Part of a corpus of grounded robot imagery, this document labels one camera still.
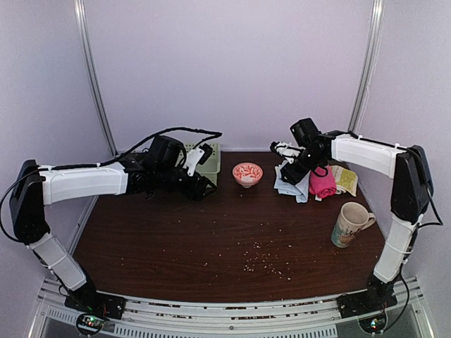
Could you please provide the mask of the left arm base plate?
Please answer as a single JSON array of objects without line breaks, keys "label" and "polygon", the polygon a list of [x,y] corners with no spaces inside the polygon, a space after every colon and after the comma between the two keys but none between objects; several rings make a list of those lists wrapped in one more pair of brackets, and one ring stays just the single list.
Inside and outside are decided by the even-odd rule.
[{"label": "left arm base plate", "polygon": [[94,303],[90,305],[86,302],[76,301],[72,296],[67,296],[64,306],[84,313],[92,313],[99,317],[120,320],[125,309],[125,303],[125,298],[121,296],[100,293],[95,296]]}]

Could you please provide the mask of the aluminium frame post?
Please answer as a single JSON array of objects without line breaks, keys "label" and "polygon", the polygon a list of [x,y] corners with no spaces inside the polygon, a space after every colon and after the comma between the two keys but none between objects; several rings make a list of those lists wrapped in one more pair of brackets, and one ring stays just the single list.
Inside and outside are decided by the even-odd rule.
[{"label": "aluminium frame post", "polygon": [[74,0],[75,19],[77,21],[78,30],[80,34],[80,41],[85,58],[85,67],[87,69],[87,75],[89,79],[89,86],[94,100],[94,106],[99,118],[101,131],[106,140],[109,153],[112,156],[118,154],[116,143],[113,139],[113,134],[109,124],[108,117],[104,106],[104,100],[101,95],[101,88],[97,77],[94,55],[92,53],[92,44],[89,36],[89,28],[87,24],[87,16],[85,10],[85,2],[83,0]]},{"label": "aluminium frame post", "polygon": [[364,112],[369,99],[370,82],[374,70],[376,69],[378,50],[381,41],[381,31],[383,27],[384,9],[384,0],[373,1],[364,62],[357,88],[357,95],[354,100],[354,106],[348,124],[348,130],[356,134],[359,133],[362,126]]}]

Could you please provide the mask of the green plastic basket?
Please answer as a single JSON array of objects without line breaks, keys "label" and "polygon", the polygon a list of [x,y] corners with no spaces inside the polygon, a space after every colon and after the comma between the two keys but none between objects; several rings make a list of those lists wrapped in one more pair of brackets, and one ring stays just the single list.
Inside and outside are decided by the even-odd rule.
[{"label": "green plastic basket", "polygon": [[[214,184],[217,184],[218,174],[221,170],[221,148],[219,143],[210,143],[213,153],[203,165],[198,165],[195,172],[209,178]],[[194,148],[194,144],[185,144],[185,152],[187,153]]]}]

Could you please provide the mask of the front aluminium rail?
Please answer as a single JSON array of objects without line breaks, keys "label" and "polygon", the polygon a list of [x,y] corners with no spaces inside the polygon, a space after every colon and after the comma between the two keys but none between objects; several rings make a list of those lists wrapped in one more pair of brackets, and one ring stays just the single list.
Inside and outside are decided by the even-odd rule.
[{"label": "front aluminium rail", "polygon": [[434,337],[419,283],[394,287],[397,304],[342,316],[337,296],[254,303],[190,303],[126,296],[97,337]]}]

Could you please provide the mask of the right aluminium frame post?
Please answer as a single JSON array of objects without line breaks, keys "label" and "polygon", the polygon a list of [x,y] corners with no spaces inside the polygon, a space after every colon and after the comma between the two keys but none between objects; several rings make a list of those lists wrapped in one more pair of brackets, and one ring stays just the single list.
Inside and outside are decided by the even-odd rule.
[{"label": "right aluminium frame post", "polygon": [[357,95],[354,100],[354,106],[348,124],[348,130],[356,134],[359,133],[362,126],[364,112],[369,99],[370,82],[374,70],[376,69],[378,50],[381,41],[381,31],[383,27],[384,9],[384,0],[373,1],[364,62],[357,88]]}]

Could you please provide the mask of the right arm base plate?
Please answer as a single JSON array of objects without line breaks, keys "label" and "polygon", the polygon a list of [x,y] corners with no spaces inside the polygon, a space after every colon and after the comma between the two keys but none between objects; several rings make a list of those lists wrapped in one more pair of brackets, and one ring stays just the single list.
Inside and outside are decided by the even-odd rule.
[{"label": "right arm base plate", "polygon": [[370,300],[367,292],[357,292],[353,294],[342,294],[336,299],[341,318],[351,318],[354,316],[381,311],[383,306],[397,305],[397,299],[394,295],[384,300]]}]

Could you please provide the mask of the left aluminium frame post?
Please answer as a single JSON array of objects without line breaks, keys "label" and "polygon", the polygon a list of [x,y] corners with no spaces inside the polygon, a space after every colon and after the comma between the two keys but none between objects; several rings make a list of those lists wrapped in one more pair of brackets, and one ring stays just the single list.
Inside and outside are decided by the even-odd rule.
[{"label": "left aluminium frame post", "polygon": [[85,67],[87,69],[87,75],[89,79],[89,86],[94,100],[94,106],[99,118],[101,131],[106,140],[109,153],[112,156],[118,154],[116,143],[113,139],[113,134],[109,124],[108,117],[104,106],[104,100],[101,95],[101,88],[97,77],[94,55],[92,53],[92,44],[89,36],[89,28],[87,24],[87,16],[85,10],[85,2],[83,0],[74,0],[75,19],[77,21],[78,30],[80,34],[80,41],[85,58]]}]

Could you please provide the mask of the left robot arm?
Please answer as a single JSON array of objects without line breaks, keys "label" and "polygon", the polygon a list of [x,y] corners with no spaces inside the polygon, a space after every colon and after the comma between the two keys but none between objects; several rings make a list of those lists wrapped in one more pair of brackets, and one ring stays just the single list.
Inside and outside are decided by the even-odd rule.
[{"label": "left robot arm", "polygon": [[110,164],[52,167],[27,160],[6,192],[14,231],[11,239],[30,249],[66,288],[68,296],[85,312],[93,313],[101,307],[97,288],[52,233],[45,206],[88,196],[152,194],[158,188],[200,201],[217,189],[197,172],[197,166],[213,152],[206,142],[187,150],[177,139],[157,136],[148,151],[124,154]]}]

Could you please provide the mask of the pink towel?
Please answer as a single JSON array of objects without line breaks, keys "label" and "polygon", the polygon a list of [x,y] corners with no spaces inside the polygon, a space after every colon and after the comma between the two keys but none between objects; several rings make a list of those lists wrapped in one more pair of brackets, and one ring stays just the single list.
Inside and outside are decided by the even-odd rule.
[{"label": "pink towel", "polygon": [[315,197],[324,199],[336,193],[336,183],[329,166],[317,167],[309,174],[309,193]]}]

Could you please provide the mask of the red patterned white bowl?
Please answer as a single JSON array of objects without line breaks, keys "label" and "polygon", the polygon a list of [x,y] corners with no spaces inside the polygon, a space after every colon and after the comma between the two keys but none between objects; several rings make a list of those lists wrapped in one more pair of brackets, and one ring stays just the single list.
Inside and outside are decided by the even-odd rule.
[{"label": "red patterned white bowl", "polygon": [[250,188],[258,184],[264,172],[255,163],[239,163],[232,170],[235,181],[244,188]]}]

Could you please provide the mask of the yellow patterned cloth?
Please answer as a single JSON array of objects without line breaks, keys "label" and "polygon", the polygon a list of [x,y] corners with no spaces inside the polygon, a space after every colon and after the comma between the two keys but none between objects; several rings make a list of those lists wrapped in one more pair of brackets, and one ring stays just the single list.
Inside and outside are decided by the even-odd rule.
[{"label": "yellow patterned cloth", "polygon": [[336,194],[357,196],[358,176],[355,172],[340,165],[330,167],[336,185]]}]

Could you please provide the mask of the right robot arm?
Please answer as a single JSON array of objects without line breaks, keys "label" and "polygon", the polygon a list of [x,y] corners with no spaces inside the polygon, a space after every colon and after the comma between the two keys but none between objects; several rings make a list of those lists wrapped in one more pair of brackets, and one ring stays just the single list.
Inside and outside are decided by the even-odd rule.
[{"label": "right robot arm", "polygon": [[272,152],[287,160],[282,179],[298,183],[307,173],[325,168],[329,161],[359,165],[393,181],[390,212],[392,223],[381,257],[370,274],[366,291],[357,297],[366,310],[375,311],[388,302],[402,264],[411,254],[421,221],[433,196],[427,157],[421,146],[402,147],[365,139],[353,132],[320,132],[311,118],[297,121],[290,131],[297,146],[273,142]]}]

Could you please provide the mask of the light blue towel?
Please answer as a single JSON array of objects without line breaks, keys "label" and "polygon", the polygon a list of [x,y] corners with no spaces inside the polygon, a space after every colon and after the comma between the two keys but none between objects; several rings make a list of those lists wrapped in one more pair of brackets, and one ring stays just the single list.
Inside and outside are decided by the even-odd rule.
[{"label": "light blue towel", "polygon": [[278,191],[279,194],[294,196],[296,202],[299,204],[305,204],[309,198],[309,175],[306,175],[296,185],[284,182],[281,177],[279,166],[275,167],[276,179],[273,188]]}]

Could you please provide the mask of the cream floral mug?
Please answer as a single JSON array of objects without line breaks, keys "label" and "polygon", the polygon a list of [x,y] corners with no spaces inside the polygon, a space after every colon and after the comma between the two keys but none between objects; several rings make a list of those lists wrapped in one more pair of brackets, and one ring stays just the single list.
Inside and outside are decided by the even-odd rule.
[{"label": "cream floral mug", "polygon": [[338,248],[347,248],[355,237],[376,222],[373,213],[357,202],[342,205],[330,239]]}]

